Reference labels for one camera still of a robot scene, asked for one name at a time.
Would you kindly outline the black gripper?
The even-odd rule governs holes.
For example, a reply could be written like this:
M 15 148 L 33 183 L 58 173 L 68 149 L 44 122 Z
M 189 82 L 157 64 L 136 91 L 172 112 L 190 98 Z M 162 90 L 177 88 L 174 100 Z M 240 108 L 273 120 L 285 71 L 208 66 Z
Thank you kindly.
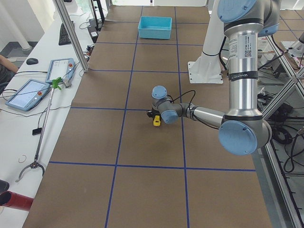
M 161 114 L 158 110 L 155 110 L 155 109 L 152 108 L 151 111 L 152 111 L 152 113 L 148 113 L 149 118 L 153 119 L 155 117 L 155 115 L 159 115 L 161 117 Z

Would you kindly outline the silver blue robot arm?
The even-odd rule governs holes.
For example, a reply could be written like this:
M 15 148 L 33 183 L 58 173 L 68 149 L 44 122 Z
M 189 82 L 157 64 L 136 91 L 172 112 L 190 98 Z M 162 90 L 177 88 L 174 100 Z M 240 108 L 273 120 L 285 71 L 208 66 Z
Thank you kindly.
M 151 118 L 159 115 L 171 124 L 187 117 L 218 129 L 221 145 L 235 155 L 248 155 L 266 145 L 271 138 L 271 127 L 257 108 L 259 37 L 276 33 L 279 26 L 279 0 L 221 0 L 215 5 L 228 38 L 229 110 L 226 113 L 175 103 L 165 87 L 152 90 Z

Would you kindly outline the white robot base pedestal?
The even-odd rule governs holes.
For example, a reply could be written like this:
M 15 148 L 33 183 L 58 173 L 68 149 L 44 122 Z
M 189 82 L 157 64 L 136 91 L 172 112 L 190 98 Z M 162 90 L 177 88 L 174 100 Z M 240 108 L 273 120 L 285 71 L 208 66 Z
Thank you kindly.
M 215 0 L 200 57 L 188 62 L 191 84 L 222 84 L 219 52 L 224 40 L 224 23 L 218 16 L 219 0 Z

